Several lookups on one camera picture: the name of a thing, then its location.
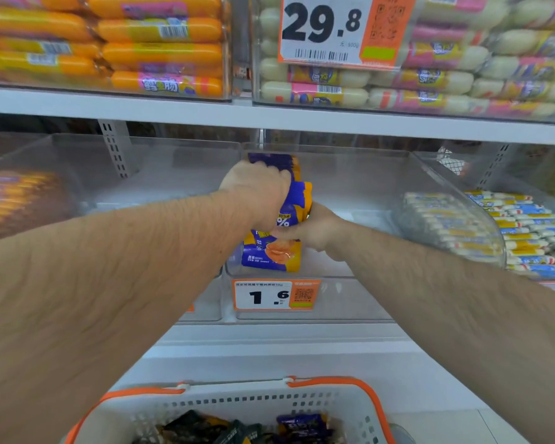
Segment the white tile floor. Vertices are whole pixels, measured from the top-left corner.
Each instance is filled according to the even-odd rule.
[[[492,410],[390,414],[417,444],[528,444]]]

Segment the forearm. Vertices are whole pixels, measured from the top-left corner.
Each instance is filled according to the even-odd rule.
[[[555,292],[345,223],[331,252],[407,334],[531,443],[555,443]]]
[[[66,433],[218,273],[250,228],[240,201],[217,192],[0,240],[0,442]]]

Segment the person's right arm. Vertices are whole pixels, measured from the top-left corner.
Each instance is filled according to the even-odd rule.
[[[345,261],[403,330],[531,444],[555,444],[555,292],[342,220],[275,228]]]

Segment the shopping basket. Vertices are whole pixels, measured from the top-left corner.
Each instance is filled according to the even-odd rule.
[[[277,431],[280,414],[325,412],[337,419],[348,444],[394,444],[380,401],[370,386],[355,378],[297,380],[175,388],[133,388],[106,394],[72,429],[66,444],[131,444],[145,438],[161,444],[155,426],[188,410]]]

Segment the person's left hand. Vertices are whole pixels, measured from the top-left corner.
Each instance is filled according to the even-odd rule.
[[[279,171],[263,162],[242,160],[224,176],[220,190],[236,196],[239,205],[247,209],[251,229],[270,231],[276,225],[291,181],[292,176],[287,170]]]

